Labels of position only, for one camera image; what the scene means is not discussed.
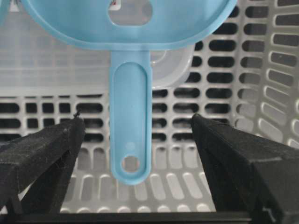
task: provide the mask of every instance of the blue measuring cup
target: blue measuring cup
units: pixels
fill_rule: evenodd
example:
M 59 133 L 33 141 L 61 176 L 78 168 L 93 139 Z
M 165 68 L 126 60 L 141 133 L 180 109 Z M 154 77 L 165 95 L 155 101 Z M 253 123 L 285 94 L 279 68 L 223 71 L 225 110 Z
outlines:
M 151 170 L 151 50 L 178 49 L 202 40 L 229 16 L 237 0 L 148 0 L 152 17 L 121 26 L 109 16 L 111 0 L 22 0 L 53 36 L 91 50 L 110 50 L 110 166 L 116 179 L 138 184 Z M 127 157 L 139 160 L 128 172 Z

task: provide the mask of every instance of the gray plastic grid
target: gray plastic grid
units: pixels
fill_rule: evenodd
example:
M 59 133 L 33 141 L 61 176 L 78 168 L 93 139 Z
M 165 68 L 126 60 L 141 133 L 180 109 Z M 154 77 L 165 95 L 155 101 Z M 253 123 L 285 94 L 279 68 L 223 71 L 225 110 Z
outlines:
M 153 170 L 137 186 L 109 171 L 108 96 L 0 98 L 0 141 L 72 118 L 86 137 L 62 212 L 214 210 L 190 130 L 195 112 L 299 148 L 298 18 L 295 0 L 239 0 L 196 45 L 188 81 L 154 92 Z

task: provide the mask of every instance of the handle hole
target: handle hole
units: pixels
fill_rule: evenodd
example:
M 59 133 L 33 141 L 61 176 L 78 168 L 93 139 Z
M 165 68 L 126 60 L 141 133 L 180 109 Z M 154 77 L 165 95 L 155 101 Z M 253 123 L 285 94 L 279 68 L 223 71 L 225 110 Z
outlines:
M 150 21 L 152 15 L 149 0 L 113 0 L 109 8 L 111 21 L 120 26 L 142 26 Z
M 139 169 L 139 167 L 140 161 L 135 156 L 128 156 L 124 158 L 122 161 L 122 168 L 129 173 L 136 172 Z

